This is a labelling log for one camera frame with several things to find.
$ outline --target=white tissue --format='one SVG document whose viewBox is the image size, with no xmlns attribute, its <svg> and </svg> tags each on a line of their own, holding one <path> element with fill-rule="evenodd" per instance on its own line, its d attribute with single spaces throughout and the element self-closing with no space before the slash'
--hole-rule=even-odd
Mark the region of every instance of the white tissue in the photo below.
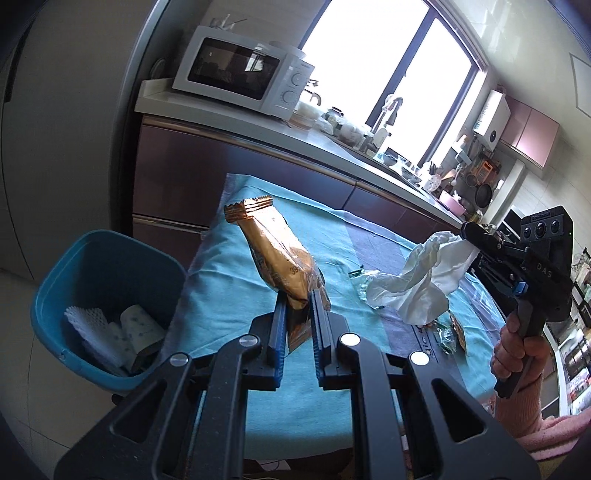
<svg viewBox="0 0 591 480">
<path fill-rule="evenodd" d="M 457 290 L 478 253 L 474 245 L 451 232 L 434 233 L 413 249 L 400 275 L 373 277 L 367 303 L 373 308 L 395 308 L 405 323 L 426 325 L 447 311 L 447 296 Z"/>
<path fill-rule="evenodd" d="M 89 344 L 86 340 L 82 340 L 82 346 L 84 346 L 86 351 L 91 354 L 92 358 L 94 358 L 98 363 L 105 367 L 105 370 L 107 370 L 110 374 L 117 375 L 117 377 L 129 376 L 129 374 L 125 372 L 125 370 L 114 366 L 111 362 L 109 362 L 108 359 L 103 357 L 99 352 L 92 348 L 92 345 Z"/>
<path fill-rule="evenodd" d="M 68 307 L 66 318 L 90 345 L 93 356 L 106 360 L 109 368 L 125 365 L 125 352 L 114 340 L 101 309 Z"/>
</svg>

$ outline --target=faucet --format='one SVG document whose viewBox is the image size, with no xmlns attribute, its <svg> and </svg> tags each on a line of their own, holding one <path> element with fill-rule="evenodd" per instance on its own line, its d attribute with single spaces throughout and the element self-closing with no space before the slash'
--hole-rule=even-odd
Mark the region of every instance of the faucet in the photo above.
<svg viewBox="0 0 591 480">
<path fill-rule="evenodd" d="M 402 107 L 403 99 L 402 97 L 394 98 L 394 94 L 391 93 L 386 97 L 386 101 L 384 106 L 382 107 L 382 113 L 379 114 L 378 120 L 374 124 L 374 127 L 371 129 L 371 133 L 375 134 L 382 126 L 384 118 L 388 114 L 388 112 L 392 112 L 384 125 L 394 125 L 396 121 L 396 117 L 398 116 L 398 109 Z"/>
<path fill-rule="evenodd" d="M 320 97 L 320 95 L 318 95 L 315 92 L 311 92 L 310 90 L 304 88 L 305 92 L 308 92 L 310 94 L 310 102 L 312 101 L 313 98 L 316 99 L 316 101 L 318 102 L 318 106 L 320 106 L 320 104 L 322 103 L 322 98 Z"/>
</svg>

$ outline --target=white wall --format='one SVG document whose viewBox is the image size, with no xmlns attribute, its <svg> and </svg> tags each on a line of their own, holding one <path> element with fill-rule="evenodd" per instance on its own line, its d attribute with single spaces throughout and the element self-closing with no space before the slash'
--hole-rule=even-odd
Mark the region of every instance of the white wall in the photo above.
<svg viewBox="0 0 591 480">
<path fill-rule="evenodd" d="M 562 138 L 540 179 L 528 171 L 512 204 L 525 215 L 564 206 L 574 223 L 573 255 L 591 248 L 591 153 L 575 150 Z"/>
<path fill-rule="evenodd" d="M 476 84 L 478 81 L 479 77 L 477 76 L 474 83 Z M 439 159 L 443 156 L 441 167 L 444 172 L 457 167 L 456 152 L 451 149 L 451 145 L 462 135 L 467 135 L 468 139 L 471 139 L 474 135 L 474 132 L 472 131 L 474 124 L 476 123 L 476 120 L 478 120 L 491 90 L 496 88 L 499 81 L 499 77 L 494 67 L 490 66 L 486 71 L 484 81 L 482 81 L 482 79 L 480 81 L 482 82 L 482 85 L 479 91 L 474 92 L 474 95 L 473 92 L 470 91 L 468 95 L 466 95 L 464 104 L 460 107 L 456 119 L 452 122 L 448 133 L 436 150 L 435 155 L 433 155 L 432 160 L 437 165 L 440 164 Z"/>
<path fill-rule="evenodd" d="M 279 40 L 297 47 L 324 4 L 324 0 L 213 0 L 201 25 L 214 17 L 237 21 L 232 30 L 264 42 Z"/>
</svg>

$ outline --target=water heater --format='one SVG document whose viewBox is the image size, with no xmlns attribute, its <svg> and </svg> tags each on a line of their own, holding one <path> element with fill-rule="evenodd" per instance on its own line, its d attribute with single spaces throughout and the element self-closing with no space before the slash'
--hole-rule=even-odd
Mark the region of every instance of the water heater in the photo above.
<svg viewBox="0 0 591 480">
<path fill-rule="evenodd" d="M 492 90 L 474 125 L 478 140 L 487 150 L 495 149 L 510 116 L 511 111 L 505 100 L 505 94 Z"/>
</svg>

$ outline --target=hanging kitchen utensil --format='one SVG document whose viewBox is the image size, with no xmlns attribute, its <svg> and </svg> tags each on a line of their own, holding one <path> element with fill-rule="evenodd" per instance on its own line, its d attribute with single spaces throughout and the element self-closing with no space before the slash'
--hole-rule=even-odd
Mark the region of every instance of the hanging kitchen utensil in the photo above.
<svg viewBox="0 0 591 480">
<path fill-rule="evenodd" d="M 476 189 L 474 200 L 478 208 L 486 208 L 492 201 L 492 188 L 489 184 L 484 183 Z"/>
<path fill-rule="evenodd" d="M 478 179 L 476 175 L 469 173 L 466 175 L 466 185 L 468 185 L 471 189 L 478 185 Z"/>
<path fill-rule="evenodd" d="M 443 180 L 448 180 L 448 179 L 450 179 L 450 178 L 452 178 L 452 177 L 455 177 L 455 176 L 456 176 L 456 174 L 457 174 L 456 170 L 450 170 L 450 171 L 448 171 L 448 172 L 447 172 L 447 173 L 446 173 L 446 174 L 445 174 L 445 175 L 444 175 L 444 176 L 441 178 L 441 180 L 442 180 L 442 181 L 443 181 Z"/>
<path fill-rule="evenodd" d="M 478 185 L 481 185 L 488 181 L 488 176 L 494 170 L 494 165 L 489 162 L 488 160 L 482 159 L 481 164 L 479 165 L 478 169 L 476 169 L 474 175 L 476 176 L 476 181 Z"/>
</svg>

